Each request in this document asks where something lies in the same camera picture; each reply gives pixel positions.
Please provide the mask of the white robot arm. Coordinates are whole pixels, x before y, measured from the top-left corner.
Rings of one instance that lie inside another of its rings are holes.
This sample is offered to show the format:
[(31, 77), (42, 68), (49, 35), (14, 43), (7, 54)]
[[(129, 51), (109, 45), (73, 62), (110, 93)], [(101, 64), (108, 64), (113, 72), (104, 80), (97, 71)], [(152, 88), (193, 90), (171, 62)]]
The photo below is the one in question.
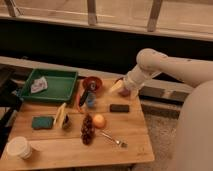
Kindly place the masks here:
[(134, 68), (109, 92), (131, 95), (161, 73), (191, 89), (180, 111), (166, 171), (213, 171), (213, 61), (169, 57), (145, 48), (137, 53)]

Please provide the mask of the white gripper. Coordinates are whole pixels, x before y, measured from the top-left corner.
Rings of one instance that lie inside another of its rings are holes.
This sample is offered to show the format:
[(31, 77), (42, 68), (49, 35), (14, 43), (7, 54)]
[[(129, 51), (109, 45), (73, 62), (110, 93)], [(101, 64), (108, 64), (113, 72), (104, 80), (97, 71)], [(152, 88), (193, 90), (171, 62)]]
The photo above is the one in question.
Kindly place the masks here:
[(129, 94), (131, 91), (140, 89), (146, 80), (153, 76), (154, 72), (142, 69), (136, 65), (129, 71), (122, 80), (118, 80), (110, 89), (110, 93), (119, 92), (122, 90), (123, 94)]

